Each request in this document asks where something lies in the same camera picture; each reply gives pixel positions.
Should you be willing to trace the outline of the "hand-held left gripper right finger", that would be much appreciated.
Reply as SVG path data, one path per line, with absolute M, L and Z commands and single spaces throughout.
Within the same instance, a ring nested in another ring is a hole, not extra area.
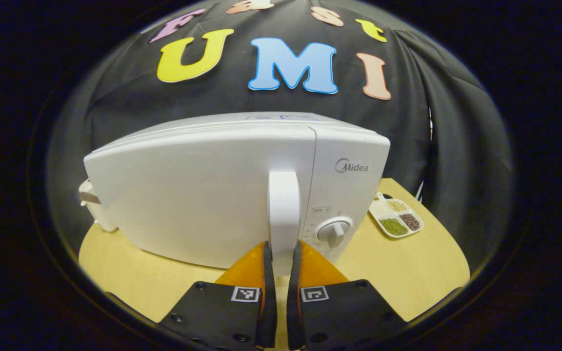
M 311 245 L 298 242 L 287 296 L 290 350 L 379 350 L 405 326 L 370 281 L 349 280 Z

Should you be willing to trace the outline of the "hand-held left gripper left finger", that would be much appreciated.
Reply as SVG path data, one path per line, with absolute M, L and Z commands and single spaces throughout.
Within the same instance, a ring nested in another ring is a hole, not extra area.
M 210 351 L 262 351 L 275 345 L 277 300 L 267 241 L 215 282 L 197 281 L 160 325 Z

